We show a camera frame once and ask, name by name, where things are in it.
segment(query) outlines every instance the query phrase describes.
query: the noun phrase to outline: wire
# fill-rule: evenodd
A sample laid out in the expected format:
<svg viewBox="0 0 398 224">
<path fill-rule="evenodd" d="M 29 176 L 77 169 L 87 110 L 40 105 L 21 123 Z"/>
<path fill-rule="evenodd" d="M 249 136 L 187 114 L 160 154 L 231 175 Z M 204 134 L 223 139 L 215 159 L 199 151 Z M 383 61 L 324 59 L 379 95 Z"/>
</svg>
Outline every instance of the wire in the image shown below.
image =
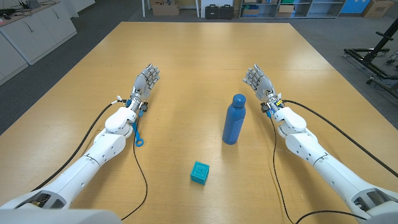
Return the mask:
<svg viewBox="0 0 398 224">
<path fill-rule="evenodd" d="M 344 215 L 351 215 L 352 217 L 360 218 L 360 219 L 365 220 L 365 221 L 367 220 L 364 217 L 361 217 L 359 215 L 355 215 L 355 214 L 352 214 L 352 213 L 348 213 L 348 212 L 341 212 L 341 211 L 334 211 L 334 210 L 321 210 L 321 211 L 310 212 L 310 213 L 307 213 L 307 214 L 303 215 L 301 218 L 299 218 L 299 220 L 297 220 L 297 222 L 295 224 L 298 224 L 305 217 L 308 217 L 308 216 L 313 215 L 313 214 L 318 214 L 318 213 L 339 213 L 339 214 L 344 214 Z"/>
<path fill-rule="evenodd" d="M 394 176 L 398 177 L 398 173 L 396 171 L 394 171 L 393 169 L 391 169 L 389 166 L 387 166 L 385 163 L 383 163 L 380 159 L 378 159 L 376 156 L 374 156 L 373 154 L 371 154 L 368 150 L 366 150 L 364 147 L 362 147 L 358 142 L 356 142 L 354 139 L 352 139 L 351 137 L 349 137 L 344 131 L 342 131 L 340 128 L 338 128 L 336 125 L 334 125 L 332 122 L 330 122 L 329 120 L 327 120 L 326 118 L 324 118 L 322 115 L 318 114 L 317 112 L 315 112 L 314 110 L 311 110 L 310 108 L 304 106 L 301 103 L 297 103 L 295 101 L 292 100 L 283 100 L 283 102 L 286 103 L 293 103 L 295 105 L 299 105 L 302 108 L 305 108 L 307 110 L 309 110 L 311 113 L 317 115 L 318 117 L 320 117 L 322 120 L 326 121 L 328 124 L 332 125 L 338 132 L 340 132 L 342 135 L 344 135 L 346 138 L 348 138 L 348 140 L 350 140 L 352 143 L 354 143 L 356 146 L 358 146 L 362 151 L 364 151 L 368 156 L 370 156 L 372 159 L 374 159 L 376 162 L 378 162 L 380 165 L 382 165 L 384 168 L 386 168 L 391 174 L 394 174 Z"/>
<path fill-rule="evenodd" d="M 284 204 L 286 216 L 287 216 L 287 218 L 289 219 L 289 221 L 290 221 L 292 224 L 294 224 L 293 221 L 292 221 L 292 219 L 289 217 L 289 214 L 287 213 L 286 204 L 285 204 L 285 198 L 284 198 L 284 195 L 283 195 L 283 193 L 282 193 L 282 189 L 281 189 L 280 184 L 279 184 L 278 175 L 276 174 L 276 168 L 275 168 L 276 131 L 275 131 L 274 122 L 273 122 L 272 118 L 270 118 L 270 119 L 271 119 L 272 127 L 273 127 L 273 130 L 274 130 L 274 134 L 275 134 L 275 146 L 274 146 L 274 153 L 273 153 L 273 155 L 272 155 L 272 165 L 274 166 L 275 179 L 276 179 L 276 182 L 278 183 L 278 188 L 279 188 L 279 192 L 280 192 L 280 197 L 282 197 L 282 202 L 283 202 L 283 204 Z"/>
<path fill-rule="evenodd" d="M 72 159 L 75 157 L 75 155 L 77 154 L 77 152 L 80 150 L 81 146 L 83 145 L 83 143 L 86 141 L 89 133 L 91 132 L 91 130 L 93 129 L 94 125 L 97 123 L 97 121 L 99 120 L 99 118 L 102 116 L 102 114 L 113 105 L 114 103 L 110 103 L 108 106 L 106 106 L 101 113 L 98 115 L 98 117 L 95 119 L 95 121 L 93 122 L 93 124 L 91 125 L 91 127 L 88 129 L 85 137 L 83 138 L 83 140 L 81 140 L 81 143 L 79 144 L 79 146 L 77 147 L 77 149 L 75 150 L 75 152 L 73 152 L 73 154 L 70 156 L 70 158 L 66 161 L 66 163 L 64 163 L 64 165 L 61 166 L 61 168 L 59 168 L 57 171 L 55 171 L 55 173 L 53 175 L 51 175 L 47 180 L 45 180 L 44 182 L 42 182 L 39 186 L 37 186 L 35 189 L 33 189 L 32 191 L 38 190 L 40 188 L 42 188 L 44 185 L 46 185 L 48 182 L 50 182 L 56 175 L 58 175 L 69 163 L 70 161 L 72 161 Z"/>
<path fill-rule="evenodd" d="M 289 219 L 289 221 L 290 221 L 292 224 L 298 224 L 298 223 L 301 222 L 301 220 L 303 220 L 305 217 L 308 217 L 308 216 L 313 215 L 313 214 L 318 214 L 318 213 L 340 213 L 340 214 L 344 214 L 344 215 L 351 215 L 352 217 L 360 218 L 360 219 L 363 219 L 363 220 L 367 220 L 366 218 L 361 217 L 361 216 L 359 216 L 359 215 L 355 215 L 355 214 L 348 213 L 348 212 L 336 211 L 336 210 L 320 210 L 320 211 L 310 212 L 310 213 L 307 213 L 307 214 L 303 215 L 303 216 L 302 216 L 301 218 L 299 218 L 299 219 L 297 220 L 297 222 L 295 222 L 295 223 L 292 221 L 292 219 L 290 219 L 289 213 L 287 212 L 287 209 L 286 209 L 286 204 L 285 204 L 284 195 L 283 195 L 283 193 L 282 193 L 282 189 L 281 189 L 280 184 L 279 184 L 278 176 L 277 176 L 277 174 L 276 174 L 276 169 L 275 169 L 275 152 L 276 152 L 277 138 L 276 138 L 276 130 L 275 130 L 274 122 L 273 122 L 272 118 L 270 118 L 270 120 L 271 120 L 271 123 L 272 123 L 272 129 L 274 130 L 274 135 L 275 135 L 275 145 L 274 145 L 274 154 L 273 154 L 273 156 L 272 156 L 272 165 L 274 166 L 274 173 L 275 173 L 276 182 L 278 183 L 278 188 L 279 188 L 280 196 L 282 197 L 282 202 L 283 202 L 283 204 L 284 204 L 285 213 L 286 213 L 286 216 L 287 216 L 287 218 Z"/>
<path fill-rule="evenodd" d="M 141 169 L 141 166 L 140 166 L 139 163 L 138 163 L 137 156 L 136 156 L 136 144 L 135 144 L 135 142 L 136 142 L 136 135 L 137 135 L 137 130 L 138 130 L 138 122 L 139 122 L 139 118 L 137 119 L 136 131 L 135 131 L 135 133 L 134 133 L 134 140 L 133 140 L 133 142 L 132 142 L 132 151 L 133 151 L 133 153 L 134 153 L 134 157 L 136 158 L 136 162 L 137 162 L 138 168 L 139 168 L 139 170 L 141 171 L 142 177 L 144 178 L 144 181 L 145 181 L 145 197 L 144 197 L 143 201 L 141 202 L 141 204 L 138 205 L 138 207 L 137 207 L 136 209 L 134 209 L 132 212 L 130 212 L 130 213 L 129 213 L 128 215 L 126 215 L 124 218 L 122 218 L 121 221 L 125 220 L 125 219 L 128 218 L 131 214 L 133 214 L 135 211 L 137 211 L 138 208 L 140 208 L 140 207 L 144 204 L 144 202 L 147 200 L 147 196 L 148 196 L 148 182 L 147 182 L 147 179 L 145 178 L 144 172 L 143 172 L 142 169 Z"/>
</svg>

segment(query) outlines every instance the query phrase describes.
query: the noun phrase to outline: metal rack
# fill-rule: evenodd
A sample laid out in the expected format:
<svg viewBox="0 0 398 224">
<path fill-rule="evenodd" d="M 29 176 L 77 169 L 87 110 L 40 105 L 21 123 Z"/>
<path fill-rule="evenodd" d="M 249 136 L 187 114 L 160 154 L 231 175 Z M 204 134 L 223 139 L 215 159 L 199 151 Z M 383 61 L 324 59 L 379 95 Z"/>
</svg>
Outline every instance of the metal rack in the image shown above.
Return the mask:
<svg viewBox="0 0 398 224">
<path fill-rule="evenodd" d="M 257 0 L 258 3 L 245 3 L 241 0 L 241 7 L 239 11 L 240 19 L 297 19 L 297 18 L 336 18 L 340 14 L 346 0 L 294 0 L 292 3 L 262 3 L 262 0 Z M 243 6 L 257 5 L 260 13 L 258 16 L 244 17 Z M 290 17 L 277 17 L 278 8 L 281 5 L 294 5 L 294 11 Z"/>
</svg>

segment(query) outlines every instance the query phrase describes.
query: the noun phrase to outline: shelf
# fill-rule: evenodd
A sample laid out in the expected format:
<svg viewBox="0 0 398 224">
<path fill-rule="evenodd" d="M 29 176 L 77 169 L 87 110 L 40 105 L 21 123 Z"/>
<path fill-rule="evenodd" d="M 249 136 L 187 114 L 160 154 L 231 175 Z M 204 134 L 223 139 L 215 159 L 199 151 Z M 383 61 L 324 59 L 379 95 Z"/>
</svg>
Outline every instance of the shelf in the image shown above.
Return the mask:
<svg viewBox="0 0 398 224">
<path fill-rule="evenodd" d="M 249 17 L 241 16 L 240 18 L 243 18 L 243 19 L 273 19 L 273 18 L 275 18 L 277 9 L 278 9 L 278 4 L 263 4 L 263 5 L 259 6 L 260 13 L 258 16 L 249 16 Z"/>
<path fill-rule="evenodd" d="M 294 11 L 291 13 L 291 15 L 285 16 L 280 16 L 277 18 L 281 19 L 288 19 L 288 18 L 305 18 L 307 16 L 308 10 L 310 9 L 310 4 L 299 4 L 299 3 L 293 3 L 294 5 Z"/>
<path fill-rule="evenodd" d="M 292 3 L 281 3 L 281 4 L 311 4 L 311 0 L 295 0 Z"/>
<path fill-rule="evenodd" d="M 343 4 L 336 3 L 323 3 L 323 4 L 312 4 L 308 18 L 327 18 L 337 17 L 343 8 Z"/>
<path fill-rule="evenodd" d="M 252 17 L 244 17 L 242 16 L 241 19 L 273 19 L 275 18 L 275 14 L 260 14 L 259 16 L 252 16 Z"/>
<path fill-rule="evenodd" d="M 315 4 L 344 4 L 342 0 L 313 0 Z"/>
<path fill-rule="evenodd" d="M 254 4 L 254 5 L 263 5 L 263 4 L 278 4 L 278 3 L 243 3 L 242 5 L 251 5 L 251 4 Z"/>
</svg>

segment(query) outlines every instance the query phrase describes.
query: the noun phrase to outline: robotic arm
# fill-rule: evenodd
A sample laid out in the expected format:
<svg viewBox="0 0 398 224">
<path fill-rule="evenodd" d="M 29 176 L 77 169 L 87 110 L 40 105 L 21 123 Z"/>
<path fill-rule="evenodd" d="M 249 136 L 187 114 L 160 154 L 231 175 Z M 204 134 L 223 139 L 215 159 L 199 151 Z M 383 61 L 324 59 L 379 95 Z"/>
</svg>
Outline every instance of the robotic arm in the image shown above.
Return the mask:
<svg viewBox="0 0 398 224">
<path fill-rule="evenodd" d="M 133 133 L 132 123 L 137 112 L 146 106 L 151 89 L 160 79 L 159 70 L 148 65 L 132 88 L 126 107 L 121 107 L 105 122 L 105 128 L 95 137 L 90 149 L 50 184 L 18 198 L 12 199 L 0 209 L 17 208 L 69 208 L 73 200 L 107 161 L 118 155 L 126 145 L 126 138 Z"/>
<path fill-rule="evenodd" d="M 279 134 L 285 138 L 287 148 L 307 161 L 330 187 L 343 199 L 355 215 L 358 223 L 396 223 L 398 217 L 398 194 L 372 185 L 330 155 L 317 137 L 307 129 L 305 120 L 286 107 L 282 95 L 276 95 L 274 86 L 264 72 L 254 64 L 249 68 L 243 82 L 247 83 L 262 101 L 261 110 L 282 123 Z"/>
</svg>

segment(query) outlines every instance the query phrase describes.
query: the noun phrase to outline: door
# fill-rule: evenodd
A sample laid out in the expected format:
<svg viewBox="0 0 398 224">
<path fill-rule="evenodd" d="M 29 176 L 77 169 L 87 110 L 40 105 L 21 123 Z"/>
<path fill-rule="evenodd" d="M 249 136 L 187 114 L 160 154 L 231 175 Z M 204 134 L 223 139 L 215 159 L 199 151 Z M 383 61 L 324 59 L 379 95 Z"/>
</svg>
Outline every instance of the door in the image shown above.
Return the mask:
<svg viewBox="0 0 398 224">
<path fill-rule="evenodd" d="M 39 43 L 44 52 L 50 50 L 50 48 L 57 44 L 38 15 L 33 14 L 21 20 L 29 28 L 34 39 Z"/>
<path fill-rule="evenodd" d="M 56 13 L 57 20 L 61 25 L 61 28 L 67 36 L 76 32 L 76 28 L 69 18 L 67 10 L 64 8 L 63 4 L 56 4 L 51 9 Z"/>
<path fill-rule="evenodd" d="M 8 76 L 12 72 L 21 68 L 26 61 L 15 50 L 15 48 L 0 34 L 0 72 L 4 76 Z"/>
<path fill-rule="evenodd" d="M 32 35 L 33 30 L 22 21 L 22 19 L 10 23 L 4 27 L 0 27 L 7 40 L 19 49 L 19 52 L 25 57 L 28 62 L 44 53 L 43 49 L 37 43 Z"/>
<path fill-rule="evenodd" d="M 67 37 L 58 21 L 59 15 L 52 9 L 52 7 L 41 10 L 37 13 L 37 15 L 47 30 L 50 32 L 56 43 L 61 42 Z"/>
</svg>

